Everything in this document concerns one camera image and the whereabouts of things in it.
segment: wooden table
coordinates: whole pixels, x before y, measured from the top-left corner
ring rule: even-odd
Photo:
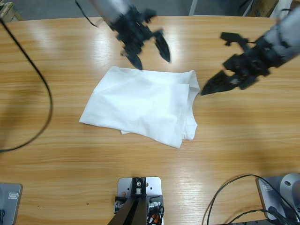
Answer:
[[[145,70],[195,70],[200,86],[222,69],[237,45],[224,46],[222,31],[255,40],[274,23],[268,18],[159,17],[172,64],[153,41],[143,49]],[[19,225],[107,224],[113,217],[121,177],[159,176],[165,224],[199,225],[217,189],[238,175],[275,176],[300,172],[300,59],[241,91],[198,96],[195,139],[180,149],[136,134],[80,124],[98,82],[111,66],[132,68],[120,56],[115,34],[82,18],[9,24],[42,73],[54,96],[49,128],[31,145],[0,154],[0,181],[22,183]],[[32,137],[43,125],[49,101],[39,77],[6,32],[0,30],[0,147]],[[217,198],[211,224],[261,208],[253,178],[226,188]],[[263,219],[263,214],[241,221]]]

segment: cardboard box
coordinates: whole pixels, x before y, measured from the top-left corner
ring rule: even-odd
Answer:
[[[4,22],[8,23],[23,20],[21,15],[14,10],[14,4],[12,2],[7,2],[5,4],[0,3],[0,8],[0,17]]]
[[[277,3],[278,0],[257,0],[248,16],[269,17]]]

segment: gray device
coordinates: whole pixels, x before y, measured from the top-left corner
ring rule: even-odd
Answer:
[[[298,215],[300,215],[300,174],[290,173],[285,176],[264,177],[264,179],[276,188],[276,190],[293,206]],[[281,197],[269,184],[258,179],[257,185],[263,207],[266,210],[269,210],[270,207],[274,207],[282,216],[296,219],[291,208],[282,201]],[[270,220],[276,219],[269,213],[266,213],[266,217]]]
[[[0,183],[0,225],[15,224],[22,189],[22,184]]]

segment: bolt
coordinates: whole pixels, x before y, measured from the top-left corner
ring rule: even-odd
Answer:
[[[136,194],[136,195],[142,194],[142,189],[141,189],[141,188],[137,188],[137,189],[135,190],[135,194]]]

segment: white cloth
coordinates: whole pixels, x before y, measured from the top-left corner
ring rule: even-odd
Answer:
[[[81,123],[136,133],[179,148],[192,140],[195,71],[166,73],[112,67],[94,89]]]

